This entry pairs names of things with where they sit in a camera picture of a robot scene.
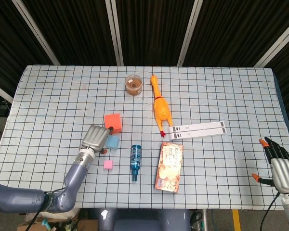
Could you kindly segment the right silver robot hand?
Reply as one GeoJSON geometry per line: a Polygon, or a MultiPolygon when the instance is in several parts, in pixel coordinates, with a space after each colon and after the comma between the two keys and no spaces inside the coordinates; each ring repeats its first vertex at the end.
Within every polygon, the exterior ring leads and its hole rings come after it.
{"type": "Polygon", "coordinates": [[[259,140],[271,168],[272,179],[264,179],[257,174],[252,177],[261,184],[275,187],[281,194],[289,193],[289,153],[285,148],[268,137],[259,140]]]}

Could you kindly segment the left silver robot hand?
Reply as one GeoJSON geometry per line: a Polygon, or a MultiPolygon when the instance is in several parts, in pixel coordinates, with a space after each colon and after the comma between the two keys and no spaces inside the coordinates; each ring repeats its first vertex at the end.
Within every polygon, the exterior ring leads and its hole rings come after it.
{"type": "Polygon", "coordinates": [[[91,125],[81,142],[81,147],[91,148],[94,153],[100,153],[104,149],[107,137],[112,131],[113,127],[105,128],[91,125]]]}

